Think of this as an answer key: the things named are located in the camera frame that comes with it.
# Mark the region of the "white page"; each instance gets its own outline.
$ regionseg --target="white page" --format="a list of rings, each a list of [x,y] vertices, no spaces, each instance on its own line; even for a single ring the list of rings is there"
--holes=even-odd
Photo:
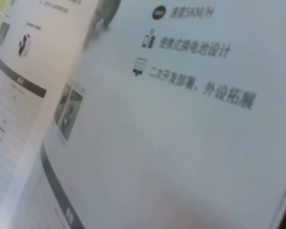
[[[93,1],[9,1],[0,23],[0,228],[82,49]]]
[[[277,228],[286,1],[123,0],[94,32],[12,228]]]

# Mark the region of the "icon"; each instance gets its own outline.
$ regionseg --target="icon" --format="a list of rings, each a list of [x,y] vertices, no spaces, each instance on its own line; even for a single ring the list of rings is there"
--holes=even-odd
[[[154,29],[151,29],[150,34],[147,34],[144,37],[142,47],[151,49],[153,47],[155,39],[156,37],[154,36]]]
[[[142,75],[145,65],[146,65],[147,59],[143,59],[138,57],[134,64],[133,72],[135,76],[138,76],[139,74]]]
[[[25,57],[28,55],[32,43],[32,39],[29,34],[23,36],[22,41],[19,42],[19,56]]]
[[[3,45],[6,35],[8,34],[10,25],[3,22],[0,28],[0,45]]]
[[[166,8],[165,6],[158,6],[154,11],[153,11],[153,18],[155,20],[161,19],[166,13]]]

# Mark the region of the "dark stripe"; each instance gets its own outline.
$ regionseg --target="dark stripe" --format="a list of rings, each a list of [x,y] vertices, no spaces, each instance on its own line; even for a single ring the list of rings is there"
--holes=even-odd
[[[58,181],[58,178],[55,175],[55,172],[51,166],[47,153],[44,149],[44,144],[42,144],[42,147],[41,147],[41,162],[42,162],[44,172],[47,176],[48,182],[52,188],[52,191],[71,229],[85,229],[85,227],[82,225],[80,218],[76,214],[72,204],[70,203],[66,193],[64,192],[60,182]],[[72,213],[73,215],[72,222],[70,222],[70,217],[69,217],[70,213]]]
[[[17,84],[19,84],[20,86],[24,87],[25,89],[27,89],[28,91],[34,93],[35,95],[44,98],[44,96],[46,95],[47,90],[39,87],[38,85],[32,83],[31,81],[25,79],[24,77],[22,77],[21,75],[19,75],[18,73],[14,72],[11,68],[9,68],[9,66],[7,66],[1,59],[0,59],[0,69],[1,71],[3,71],[11,80],[15,81]],[[23,82],[20,84],[18,82],[19,78],[21,80],[23,80]]]

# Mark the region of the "printed image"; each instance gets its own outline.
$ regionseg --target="printed image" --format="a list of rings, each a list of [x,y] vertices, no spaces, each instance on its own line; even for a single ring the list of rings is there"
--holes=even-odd
[[[23,36],[22,41],[19,42],[19,57],[25,57],[28,55],[32,44],[32,39],[29,34]]]
[[[72,90],[59,126],[59,130],[61,131],[62,135],[66,140],[69,139],[81,103],[82,96],[78,94],[75,90]]]
[[[116,12],[121,4],[121,0],[99,0],[92,16],[88,33],[84,42],[84,50],[87,49],[96,25],[103,20],[103,27],[106,28],[115,17]]]
[[[71,86],[66,83],[66,85],[62,91],[62,94],[61,94],[61,99],[60,99],[60,101],[57,105],[57,108],[55,110],[55,113],[54,113],[54,120],[55,120],[57,125],[59,123],[59,120],[61,119],[61,115],[62,115],[62,112],[63,112],[65,106],[66,106],[70,92],[71,92]]]
[[[3,22],[0,28],[0,45],[3,45],[6,35],[8,34],[10,25]]]
[[[144,58],[140,58],[140,57],[137,58],[137,60],[134,63],[134,68],[133,68],[133,72],[135,76],[142,75],[146,62],[147,60]]]

